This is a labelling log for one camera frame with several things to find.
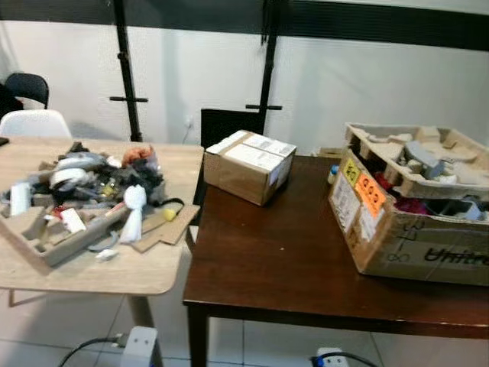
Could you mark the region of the large printed cardboard box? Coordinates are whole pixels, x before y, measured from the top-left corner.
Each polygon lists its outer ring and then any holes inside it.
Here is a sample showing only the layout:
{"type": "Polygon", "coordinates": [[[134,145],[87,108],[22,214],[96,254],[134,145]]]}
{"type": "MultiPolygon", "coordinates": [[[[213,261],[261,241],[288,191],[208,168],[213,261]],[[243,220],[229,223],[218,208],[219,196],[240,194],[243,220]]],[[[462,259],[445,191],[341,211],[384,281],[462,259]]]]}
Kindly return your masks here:
{"type": "Polygon", "coordinates": [[[489,285],[489,225],[401,211],[352,150],[345,151],[329,207],[362,274],[489,285]]]}

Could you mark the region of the grey pulp packaging tray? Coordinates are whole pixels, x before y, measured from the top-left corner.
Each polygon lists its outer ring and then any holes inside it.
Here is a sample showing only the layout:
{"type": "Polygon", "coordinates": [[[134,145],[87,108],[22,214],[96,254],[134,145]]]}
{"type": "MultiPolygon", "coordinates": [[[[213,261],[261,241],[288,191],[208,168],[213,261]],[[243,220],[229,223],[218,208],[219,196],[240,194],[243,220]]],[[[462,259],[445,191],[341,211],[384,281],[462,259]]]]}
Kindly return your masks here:
{"type": "Polygon", "coordinates": [[[347,125],[347,147],[409,198],[489,197],[488,148],[449,127],[347,125]]]}

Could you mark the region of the dark brown wooden table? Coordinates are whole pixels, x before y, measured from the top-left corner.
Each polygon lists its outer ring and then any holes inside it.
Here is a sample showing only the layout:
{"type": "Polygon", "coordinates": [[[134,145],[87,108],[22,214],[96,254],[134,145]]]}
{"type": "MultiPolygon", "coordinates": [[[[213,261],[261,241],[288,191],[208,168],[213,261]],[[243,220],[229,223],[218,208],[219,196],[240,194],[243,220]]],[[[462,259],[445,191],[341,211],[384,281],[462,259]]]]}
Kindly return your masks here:
{"type": "Polygon", "coordinates": [[[325,202],[331,158],[297,157],[256,206],[206,188],[183,294],[192,367],[212,318],[429,338],[488,339],[489,290],[364,276],[325,202]]]}

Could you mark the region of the small cardboard box white labels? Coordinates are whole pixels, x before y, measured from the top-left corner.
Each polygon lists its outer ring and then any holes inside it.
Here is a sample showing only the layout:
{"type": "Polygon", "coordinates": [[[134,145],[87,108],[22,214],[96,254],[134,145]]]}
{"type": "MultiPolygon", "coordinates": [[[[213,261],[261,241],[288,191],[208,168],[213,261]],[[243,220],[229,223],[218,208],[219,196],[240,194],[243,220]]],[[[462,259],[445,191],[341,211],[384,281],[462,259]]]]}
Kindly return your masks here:
{"type": "Polygon", "coordinates": [[[296,146],[238,130],[206,148],[203,177],[238,198],[264,206],[289,180],[296,146]]]}

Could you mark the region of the black stand pole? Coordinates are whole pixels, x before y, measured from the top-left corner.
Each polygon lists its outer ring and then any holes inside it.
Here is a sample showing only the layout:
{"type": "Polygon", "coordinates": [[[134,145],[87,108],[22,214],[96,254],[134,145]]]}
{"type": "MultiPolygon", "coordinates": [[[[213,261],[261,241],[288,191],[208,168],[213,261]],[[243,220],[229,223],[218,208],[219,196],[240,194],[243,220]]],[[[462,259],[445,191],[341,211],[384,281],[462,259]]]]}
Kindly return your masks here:
{"type": "Polygon", "coordinates": [[[289,3],[290,0],[263,0],[260,42],[265,46],[265,52],[260,98],[258,104],[245,105],[247,109],[256,109],[251,122],[248,123],[248,127],[251,127],[251,132],[258,134],[264,133],[267,112],[280,111],[282,109],[280,106],[270,105],[269,101],[278,37],[282,27],[283,14],[286,13],[289,3]]]}
{"type": "Polygon", "coordinates": [[[109,0],[113,10],[113,21],[115,22],[115,33],[118,38],[118,62],[125,94],[123,96],[111,96],[113,102],[125,102],[130,129],[131,142],[143,142],[144,136],[140,126],[138,115],[138,102],[149,102],[146,98],[137,97],[131,68],[131,56],[129,50],[129,39],[127,34],[127,21],[125,11],[125,0],[109,0]]]}

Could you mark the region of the flat brown cardboard piece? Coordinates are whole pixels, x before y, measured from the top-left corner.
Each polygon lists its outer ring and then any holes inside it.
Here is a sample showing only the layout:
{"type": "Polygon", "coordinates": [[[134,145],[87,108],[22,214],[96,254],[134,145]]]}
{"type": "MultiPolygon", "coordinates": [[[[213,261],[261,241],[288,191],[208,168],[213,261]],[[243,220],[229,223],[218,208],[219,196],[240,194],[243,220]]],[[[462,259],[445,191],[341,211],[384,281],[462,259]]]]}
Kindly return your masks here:
{"type": "Polygon", "coordinates": [[[137,242],[132,242],[131,247],[136,249],[140,254],[149,251],[158,242],[164,242],[168,245],[177,245],[178,242],[184,237],[186,228],[196,214],[199,212],[200,207],[196,205],[181,205],[181,203],[167,203],[162,207],[158,207],[150,216],[148,216],[142,223],[142,238],[137,242]],[[179,210],[178,216],[174,221],[165,222],[160,215],[162,209],[177,209],[179,210]]]}

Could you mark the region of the light wooden table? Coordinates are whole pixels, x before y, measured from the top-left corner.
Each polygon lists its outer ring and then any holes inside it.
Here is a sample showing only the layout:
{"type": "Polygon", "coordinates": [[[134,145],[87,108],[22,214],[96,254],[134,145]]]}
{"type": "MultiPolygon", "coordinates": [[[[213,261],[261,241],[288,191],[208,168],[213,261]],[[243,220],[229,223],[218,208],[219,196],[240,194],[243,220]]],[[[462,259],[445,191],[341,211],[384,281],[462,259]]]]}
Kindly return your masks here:
{"type": "Polygon", "coordinates": [[[198,186],[205,149],[199,145],[165,143],[137,143],[95,139],[70,139],[51,137],[11,137],[10,143],[0,147],[0,193],[10,188],[15,181],[36,171],[42,161],[52,161],[66,153],[73,142],[96,153],[121,158],[129,149],[151,146],[160,160],[162,174],[167,181],[165,193],[172,198],[184,200],[186,207],[175,225],[169,230],[175,244],[158,244],[146,254],[139,254],[130,247],[119,249],[112,260],[100,262],[94,254],[78,255],[62,265],[39,272],[43,262],[27,260],[0,235],[0,289],[5,291],[56,291],[57,293],[113,294],[126,296],[133,309],[136,325],[153,327],[149,296],[160,296],[175,285],[184,254],[189,254],[193,242],[189,234],[189,220],[184,214],[193,210],[193,196],[198,186]]]}

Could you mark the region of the orange crumpled item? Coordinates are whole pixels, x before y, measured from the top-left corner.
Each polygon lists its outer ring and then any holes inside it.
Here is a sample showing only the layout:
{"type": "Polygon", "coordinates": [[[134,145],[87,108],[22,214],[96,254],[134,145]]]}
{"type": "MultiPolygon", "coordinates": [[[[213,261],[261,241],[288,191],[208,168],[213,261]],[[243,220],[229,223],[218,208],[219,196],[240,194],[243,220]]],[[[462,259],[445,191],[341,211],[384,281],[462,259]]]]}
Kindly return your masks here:
{"type": "Polygon", "coordinates": [[[139,160],[152,161],[156,158],[156,151],[153,147],[133,147],[128,149],[121,160],[122,167],[130,167],[134,162],[139,160]]]}

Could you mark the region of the white bulb shaped object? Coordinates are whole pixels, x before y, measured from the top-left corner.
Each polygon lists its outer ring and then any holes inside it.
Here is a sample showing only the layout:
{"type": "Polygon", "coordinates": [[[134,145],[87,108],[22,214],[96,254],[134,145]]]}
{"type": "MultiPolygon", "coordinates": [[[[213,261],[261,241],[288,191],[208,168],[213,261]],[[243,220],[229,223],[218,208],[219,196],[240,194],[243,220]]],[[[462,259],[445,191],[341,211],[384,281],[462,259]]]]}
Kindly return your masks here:
{"type": "Polygon", "coordinates": [[[146,189],[141,185],[127,187],[125,205],[130,211],[118,240],[122,244],[132,244],[142,238],[143,209],[147,205],[146,189]]]}

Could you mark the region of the grey tape roll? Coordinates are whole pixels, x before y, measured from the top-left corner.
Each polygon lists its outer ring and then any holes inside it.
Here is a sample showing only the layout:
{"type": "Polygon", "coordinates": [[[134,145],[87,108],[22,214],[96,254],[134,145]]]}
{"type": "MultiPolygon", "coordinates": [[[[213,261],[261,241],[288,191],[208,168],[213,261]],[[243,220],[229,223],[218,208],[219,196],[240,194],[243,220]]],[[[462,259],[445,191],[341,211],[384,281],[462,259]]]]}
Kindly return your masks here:
{"type": "Polygon", "coordinates": [[[53,190],[57,188],[59,184],[70,183],[85,178],[88,172],[89,169],[82,167],[56,169],[48,180],[48,186],[53,190]]]}

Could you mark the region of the cluttered cardboard pulp tray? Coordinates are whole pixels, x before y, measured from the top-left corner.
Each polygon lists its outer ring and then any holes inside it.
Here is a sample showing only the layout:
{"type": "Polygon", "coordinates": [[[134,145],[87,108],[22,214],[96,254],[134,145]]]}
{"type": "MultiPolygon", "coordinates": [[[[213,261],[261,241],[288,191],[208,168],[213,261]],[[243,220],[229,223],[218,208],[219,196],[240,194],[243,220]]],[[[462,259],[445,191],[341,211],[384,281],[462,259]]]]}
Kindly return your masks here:
{"type": "Polygon", "coordinates": [[[43,161],[36,171],[14,182],[32,185],[31,207],[25,213],[11,216],[11,186],[0,193],[0,235],[27,260],[43,262],[36,265],[41,271],[49,271],[82,251],[108,261],[118,254],[118,247],[132,248],[118,240],[130,211],[125,205],[127,187],[141,185],[146,189],[143,221],[167,203],[186,203],[165,193],[167,181],[157,155],[152,161],[139,160],[130,167],[122,167],[121,160],[74,142],[56,160],[43,161]],[[68,167],[87,168],[89,172],[83,179],[50,189],[51,174],[68,167]]]}

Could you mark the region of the white cylinder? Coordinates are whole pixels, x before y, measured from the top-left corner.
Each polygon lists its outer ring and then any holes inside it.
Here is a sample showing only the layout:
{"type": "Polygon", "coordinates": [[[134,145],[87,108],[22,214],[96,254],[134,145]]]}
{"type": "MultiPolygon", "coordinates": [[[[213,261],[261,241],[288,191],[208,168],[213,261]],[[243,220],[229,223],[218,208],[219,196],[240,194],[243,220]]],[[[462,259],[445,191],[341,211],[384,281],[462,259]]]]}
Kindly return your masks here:
{"type": "Polygon", "coordinates": [[[31,207],[32,185],[28,182],[18,182],[10,189],[10,214],[20,216],[31,207]]]}

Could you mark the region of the black office chair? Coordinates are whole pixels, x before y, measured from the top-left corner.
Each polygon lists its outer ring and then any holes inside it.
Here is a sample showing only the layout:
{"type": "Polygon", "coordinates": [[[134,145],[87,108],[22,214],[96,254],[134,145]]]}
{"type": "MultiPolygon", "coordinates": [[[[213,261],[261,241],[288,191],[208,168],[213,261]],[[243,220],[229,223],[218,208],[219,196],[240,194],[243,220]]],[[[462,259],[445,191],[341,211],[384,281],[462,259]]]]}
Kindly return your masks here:
{"type": "Polygon", "coordinates": [[[18,71],[18,73],[11,73],[4,81],[4,85],[15,97],[42,102],[45,109],[49,107],[50,88],[42,76],[18,71]]]}

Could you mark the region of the black backpack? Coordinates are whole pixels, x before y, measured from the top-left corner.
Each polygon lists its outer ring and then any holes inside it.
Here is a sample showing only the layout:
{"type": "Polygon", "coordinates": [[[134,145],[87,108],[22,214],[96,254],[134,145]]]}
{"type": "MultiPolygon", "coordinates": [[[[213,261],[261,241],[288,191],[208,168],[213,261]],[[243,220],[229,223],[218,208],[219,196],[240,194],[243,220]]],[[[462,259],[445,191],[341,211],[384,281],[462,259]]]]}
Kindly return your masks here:
{"type": "Polygon", "coordinates": [[[24,105],[22,102],[15,98],[14,93],[0,83],[0,119],[3,119],[7,113],[22,111],[24,105]]]}

